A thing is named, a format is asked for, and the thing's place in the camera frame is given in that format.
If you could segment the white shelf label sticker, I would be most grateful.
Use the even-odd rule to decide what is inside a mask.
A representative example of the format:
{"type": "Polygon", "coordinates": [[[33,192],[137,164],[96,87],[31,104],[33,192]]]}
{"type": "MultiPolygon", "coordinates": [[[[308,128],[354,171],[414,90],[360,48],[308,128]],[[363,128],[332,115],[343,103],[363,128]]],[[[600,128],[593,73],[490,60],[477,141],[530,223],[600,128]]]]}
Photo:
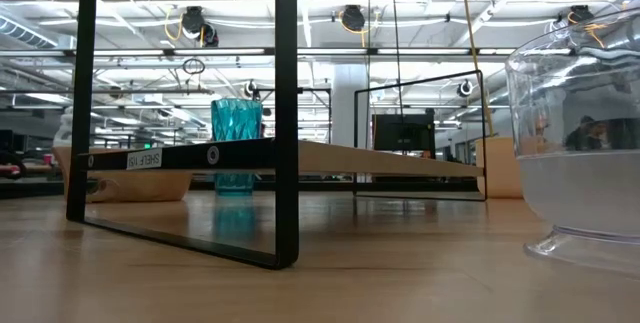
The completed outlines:
{"type": "Polygon", "coordinates": [[[155,169],[162,167],[161,148],[133,151],[127,154],[127,170],[155,169]]]}

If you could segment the black metal table frame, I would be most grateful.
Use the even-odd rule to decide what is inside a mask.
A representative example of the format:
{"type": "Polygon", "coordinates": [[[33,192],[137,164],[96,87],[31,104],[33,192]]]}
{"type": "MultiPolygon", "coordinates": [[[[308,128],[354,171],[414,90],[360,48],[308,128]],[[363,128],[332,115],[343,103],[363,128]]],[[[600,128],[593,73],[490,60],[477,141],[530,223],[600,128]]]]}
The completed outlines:
{"type": "MultiPolygon", "coordinates": [[[[300,192],[365,192],[402,193],[407,197],[409,192],[472,192],[479,193],[476,180],[461,182],[415,181],[415,182],[372,182],[357,183],[339,181],[301,181],[298,184],[300,192]]],[[[0,200],[62,195],[64,185],[61,182],[12,182],[0,183],[0,200]]]]}

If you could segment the wooden shelf black metal frame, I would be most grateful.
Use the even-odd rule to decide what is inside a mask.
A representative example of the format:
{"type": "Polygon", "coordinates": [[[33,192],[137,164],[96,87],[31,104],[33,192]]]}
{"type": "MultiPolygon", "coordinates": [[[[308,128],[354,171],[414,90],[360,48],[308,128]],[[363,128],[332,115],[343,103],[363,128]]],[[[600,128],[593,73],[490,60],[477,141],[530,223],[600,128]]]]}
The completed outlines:
{"type": "Polygon", "coordinates": [[[374,173],[481,177],[483,168],[388,154],[367,149],[301,141],[298,138],[297,0],[275,0],[275,113],[272,138],[213,142],[161,148],[162,167],[155,170],[224,173],[273,172],[275,181],[275,247],[266,253],[228,244],[126,226],[85,215],[87,174],[127,170],[127,154],[89,150],[90,110],[97,0],[79,0],[78,46],[73,90],[71,168],[66,218],[74,223],[114,231],[143,240],[217,256],[266,269],[293,265],[299,256],[299,175],[302,172],[374,173]]]}

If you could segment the clear glass mug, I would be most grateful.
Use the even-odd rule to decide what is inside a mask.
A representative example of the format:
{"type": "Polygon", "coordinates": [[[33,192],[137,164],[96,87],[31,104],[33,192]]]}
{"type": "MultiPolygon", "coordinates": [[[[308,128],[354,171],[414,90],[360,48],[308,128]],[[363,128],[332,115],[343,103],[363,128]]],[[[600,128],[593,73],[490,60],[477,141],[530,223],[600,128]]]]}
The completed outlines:
{"type": "Polygon", "coordinates": [[[640,7],[537,37],[506,61],[539,257],[640,278],[640,7]]]}

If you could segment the black monitor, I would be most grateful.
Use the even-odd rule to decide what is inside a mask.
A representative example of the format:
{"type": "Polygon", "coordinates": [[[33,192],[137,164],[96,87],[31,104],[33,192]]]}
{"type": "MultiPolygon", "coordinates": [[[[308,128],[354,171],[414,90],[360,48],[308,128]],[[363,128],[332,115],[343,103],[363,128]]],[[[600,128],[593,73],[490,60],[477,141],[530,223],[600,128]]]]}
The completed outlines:
{"type": "Polygon", "coordinates": [[[376,114],[372,117],[373,149],[428,151],[434,155],[435,124],[428,114],[376,114]]]}

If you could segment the wooden bowl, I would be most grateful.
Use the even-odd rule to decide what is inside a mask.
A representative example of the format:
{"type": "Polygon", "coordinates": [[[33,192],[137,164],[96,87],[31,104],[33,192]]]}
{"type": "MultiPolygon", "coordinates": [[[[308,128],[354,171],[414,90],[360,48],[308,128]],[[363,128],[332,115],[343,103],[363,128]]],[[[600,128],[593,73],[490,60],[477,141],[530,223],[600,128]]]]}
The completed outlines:
{"type": "Polygon", "coordinates": [[[181,201],[193,174],[186,171],[98,171],[88,178],[97,181],[87,190],[88,203],[181,201]]]}

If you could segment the tall peach orange tumbler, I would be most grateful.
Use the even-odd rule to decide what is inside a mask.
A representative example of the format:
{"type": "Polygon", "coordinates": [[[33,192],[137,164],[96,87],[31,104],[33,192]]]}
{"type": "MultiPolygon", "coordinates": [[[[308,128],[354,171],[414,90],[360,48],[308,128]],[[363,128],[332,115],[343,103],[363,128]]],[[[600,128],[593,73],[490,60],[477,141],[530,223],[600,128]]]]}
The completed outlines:
{"type": "Polygon", "coordinates": [[[477,186],[488,198],[520,199],[522,195],[520,169],[511,137],[481,138],[476,143],[476,165],[486,168],[486,175],[477,179],[477,186]]]}

